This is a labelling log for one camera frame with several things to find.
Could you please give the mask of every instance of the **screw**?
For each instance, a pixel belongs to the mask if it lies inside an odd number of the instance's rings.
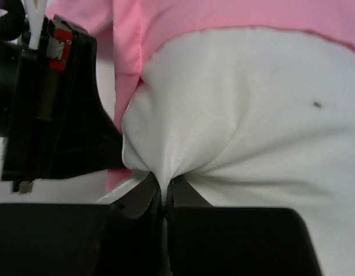
[[[32,192],[33,182],[32,181],[22,181],[19,184],[18,192],[20,194],[28,194]]]

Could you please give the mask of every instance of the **white cloth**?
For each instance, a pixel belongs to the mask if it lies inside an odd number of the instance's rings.
[[[122,122],[128,168],[186,174],[215,206],[287,206],[325,276],[355,276],[355,52],[320,37],[218,29],[166,43]]]

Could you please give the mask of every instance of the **pink shirt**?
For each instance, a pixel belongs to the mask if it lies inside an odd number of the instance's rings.
[[[143,65],[168,40],[209,28],[267,26],[320,35],[355,50],[355,0],[57,0],[47,11],[96,34],[113,18],[114,122],[121,120]]]

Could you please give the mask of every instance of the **black plastic housing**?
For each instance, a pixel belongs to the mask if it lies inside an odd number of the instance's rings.
[[[174,276],[322,275],[292,209],[213,207],[180,176],[168,188],[167,221]]]
[[[63,72],[51,69],[47,57],[55,28],[74,35]],[[28,48],[29,37],[24,32],[15,47],[0,42],[1,179],[66,179],[124,168],[121,135],[98,95],[96,39],[59,16],[45,18],[38,50]]]
[[[0,204],[0,276],[158,275],[162,219],[153,174],[110,205]]]

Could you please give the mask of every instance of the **dark spot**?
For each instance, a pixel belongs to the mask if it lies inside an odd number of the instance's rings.
[[[322,108],[322,104],[320,102],[313,102],[313,106],[319,109]]]

